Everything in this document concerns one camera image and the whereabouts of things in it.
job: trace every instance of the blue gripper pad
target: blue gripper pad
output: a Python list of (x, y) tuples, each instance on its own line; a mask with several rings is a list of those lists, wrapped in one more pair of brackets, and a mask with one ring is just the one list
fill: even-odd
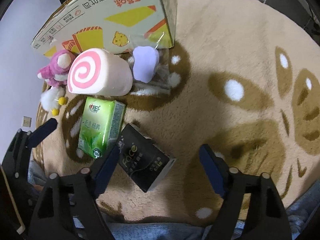
[(43, 125), (39, 126), (31, 135), (28, 140), (28, 148), (35, 148), (41, 143), (49, 134), (51, 134), (57, 128), (57, 120), (50, 118)]
[(226, 195), (229, 167), (222, 158), (215, 156), (209, 145), (203, 144), (199, 149), (200, 163), (216, 194), (222, 198)]
[(98, 198), (98, 196), (105, 192), (109, 181), (111, 179), (111, 176), (118, 164), (119, 161), (119, 148), (117, 145), (113, 147), (111, 152), (109, 153), (108, 157), (104, 160), (104, 163), (99, 170), (99, 172), (96, 174), (94, 180), (96, 182), (95, 190), (94, 190), (94, 196), (95, 198)]

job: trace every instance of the white spot on rug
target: white spot on rug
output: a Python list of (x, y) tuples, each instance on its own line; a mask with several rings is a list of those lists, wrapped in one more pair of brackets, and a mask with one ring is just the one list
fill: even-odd
[(284, 67), (284, 68), (288, 68), (288, 66), (289, 66), (288, 60), (287, 60), (286, 56), (283, 54), (280, 54), (280, 63), (282, 65), (282, 67)]
[(237, 80), (230, 79), (224, 85), (224, 92), (232, 100), (239, 102), (244, 96), (244, 88)]
[(78, 119), (78, 121), (76, 121), (76, 123), (71, 128), (70, 135), (72, 138), (74, 136), (76, 136), (78, 134), (78, 132), (80, 131), (81, 121), (82, 121), (82, 116)]
[(170, 74), (169, 84), (172, 88), (175, 88), (176, 86), (178, 86), (180, 82), (181, 82), (181, 77), (178, 73), (173, 72)]
[(311, 90), (311, 88), (312, 88), (312, 83), (311, 83), (310, 78), (306, 78), (306, 85), (307, 85), (308, 89)]
[(220, 152), (214, 152), (214, 155), (216, 155), (219, 158), (222, 158), (224, 160), (224, 155)]
[(79, 148), (77, 148), (76, 150), (77, 156), (81, 159), (84, 156), (84, 152), (82, 150), (80, 150)]
[(76, 111), (78, 110), (78, 108), (81, 106), (82, 102), (83, 102), (83, 99), (81, 99), (81, 100), (76, 104), (76, 106), (71, 109), (70, 115), (74, 115), (74, 114), (75, 114), (75, 112), (76, 112)]
[(133, 96), (151, 96), (156, 94), (158, 94), (158, 92), (152, 88), (141, 89), (136, 92), (130, 93), (130, 95), (133, 95)]
[(212, 214), (212, 209), (211, 208), (200, 208), (196, 212), (196, 216), (200, 219), (204, 219), (209, 217)]
[(180, 56), (174, 55), (174, 56), (172, 56), (172, 58), (171, 58), (171, 63), (172, 63), (173, 65), (177, 65), (180, 60), (181, 60)]

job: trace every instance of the yellow pom pom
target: yellow pom pom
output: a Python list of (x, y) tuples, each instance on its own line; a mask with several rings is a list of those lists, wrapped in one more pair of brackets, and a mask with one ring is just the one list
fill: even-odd
[(59, 105), (63, 106), (67, 103), (67, 98), (61, 97), (59, 98)]
[(52, 109), (51, 112), (53, 116), (56, 116), (59, 114), (59, 109)]

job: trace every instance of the face logo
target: face logo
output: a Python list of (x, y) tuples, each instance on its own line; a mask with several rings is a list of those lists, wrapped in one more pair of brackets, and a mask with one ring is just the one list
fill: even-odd
[(93, 150), (93, 155), (96, 157), (96, 158), (99, 158), (101, 156), (101, 152), (99, 149), (95, 148)]
[(96, 113), (100, 110), (100, 106), (95, 106), (93, 104), (89, 105), (89, 110), (93, 113)]
[(128, 168), (127, 163), (129, 163), (134, 156), (134, 153), (138, 150), (138, 147), (135, 145), (132, 145), (131, 149), (128, 152), (128, 155), (122, 159), (122, 164)]

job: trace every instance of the wall outlet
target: wall outlet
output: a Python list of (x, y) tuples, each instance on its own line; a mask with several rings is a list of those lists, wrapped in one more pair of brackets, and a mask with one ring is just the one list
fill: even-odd
[(31, 127), (31, 117), (24, 116), (22, 119), (23, 127)]

